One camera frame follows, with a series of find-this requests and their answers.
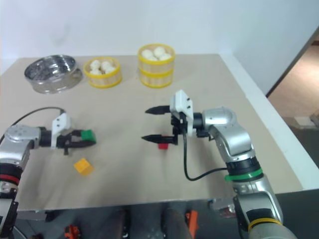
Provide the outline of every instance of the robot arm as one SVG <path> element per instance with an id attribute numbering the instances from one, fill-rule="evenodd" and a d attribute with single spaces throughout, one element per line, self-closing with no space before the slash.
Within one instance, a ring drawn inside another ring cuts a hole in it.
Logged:
<path id="1" fill-rule="evenodd" d="M 23 125 L 8 128 L 0 145 L 0 238 L 7 238 L 12 232 L 18 208 L 15 197 L 30 150 L 39 147 L 63 148 L 64 154 L 68 154 L 69 148 L 87 147 L 95 143 L 91 130 L 71 130 L 70 118 L 66 113 L 53 121 L 52 131 Z"/>
<path id="2" fill-rule="evenodd" d="M 196 131 L 197 137 L 213 137 L 229 175 L 236 196 L 234 205 L 241 229 L 249 232 L 250 239 L 295 239 L 282 225 L 283 214 L 270 183 L 255 155 L 248 132 L 238 123 L 236 114 L 228 108 L 193 113 L 192 101 L 178 91 L 170 106 L 154 107 L 150 114 L 172 113 L 174 136 L 148 135 L 143 139 L 155 143 L 177 144 L 178 134 L 188 136 Z"/>

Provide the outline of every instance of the tabletop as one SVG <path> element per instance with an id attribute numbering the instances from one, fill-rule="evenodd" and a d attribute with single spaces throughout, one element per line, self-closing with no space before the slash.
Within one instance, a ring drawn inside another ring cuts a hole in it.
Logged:
<path id="1" fill-rule="evenodd" d="M 217 172 L 196 182 L 183 172 L 182 144 L 159 150 L 141 136 L 171 135 L 170 115 L 153 116 L 145 110 L 168 105 L 183 89 L 193 100 L 195 112 L 225 106 L 236 112 L 247 129 L 257 158 L 275 193 L 302 190 L 301 184 L 254 108 L 217 54 L 177 55 L 173 83 L 162 89 L 144 86 L 137 77 L 136 56 L 115 56 L 123 81 L 112 88 L 96 89 L 84 78 L 59 94 L 35 92 L 24 78 L 25 68 L 36 58 L 18 59 L 1 77 L 0 132 L 25 113 L 46 106 L 64 108 L 75 128 L 92 129 L 97 144 L 71 151 L 40 148 L 31 151 L 22 174 L 17 201 L 19 210 L 49 210 L 141 204 L 170 200 L 222 198 L 233 195 L 226 172 Z M 82 68 L 92 57 L 75 57 Z M 57 111 L 38 112 L 21 124 L 50 128 Z M 73 167 L 82 157 L 94 167 L 84 177 Z M 188 140 L 188 170 L 191 177 L 215 167 L 224 167 L 214 141 Z"/>

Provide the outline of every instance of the green ring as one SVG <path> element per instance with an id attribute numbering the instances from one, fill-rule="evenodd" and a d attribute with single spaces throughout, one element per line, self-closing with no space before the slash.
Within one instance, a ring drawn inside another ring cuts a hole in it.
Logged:
<path id="1" fill-rule="evenodd" d="M 245 174 L 241 174 L 241 175 L 232 175 L 232 176 L 226 175 L 225 180 L 229 182 L 229 181 L 234 181 L 234 180 L 250 179 L 250 178 L 256 177 L 262 173 L 263 173 L 263 170 L 260 168 L 254 172 L 251 172 L 251 173 L 245 173 Z"/>

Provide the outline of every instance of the black cable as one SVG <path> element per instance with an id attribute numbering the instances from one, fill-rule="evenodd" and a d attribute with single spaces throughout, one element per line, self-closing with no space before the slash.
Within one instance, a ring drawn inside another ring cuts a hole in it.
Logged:
<path id="1" fill-rule="evenodd" d="M 24 116 L 22 116 L 21 118 L 17 119 L 11 126 L 19 123 L 21 120 L 23 120 L 25 117 L 28 117 L 29 115 L 35 113 L 35 112 L 38 112 L 38 111 L 42 111 L 42 110 L 48 110 L 48 109 L 56 109 L 56 110 L 60 110 L 60 115 L 65 113 L 65 110 L 60 108 L 60 107 L 54 107 L 54 106 L 49 106 L 49 107 L 43 107 L 43 108 L 39 108 L 39 109 L 36 109 L 36 110 L 33 110 L 27 114 L 25 114 Z M 4 140 L 4 134 L 1 136 L 0 138 L 0 144 L 2 143 L 2 141 Z"/>
<path id="2" fill-rule="evenodd" d="M 186 131 L 184 129 L 182 131 L 182 134 L 183 134 L 183 144 L 184 144 L 184 173 L 185 173 L 186 178 L 189 181 L 196 181 L 198 179 L 201 179 L 201 178 L 207 176 L 208 174 L 211 174 L 211 173 L 214 173 L 214 172 L 218 172 L 218 171 L 222 171 L 222 170 L 227 170 L 227 168 L 215 168 L 215 169 L 209 170 L 206 173 L 203 173 L 203 174 L 199 175 L 196 178 L 190 178 L 190 176 L 188 175 L 188 172 L 187 172 L 187 138 L 186 138 Z"/>

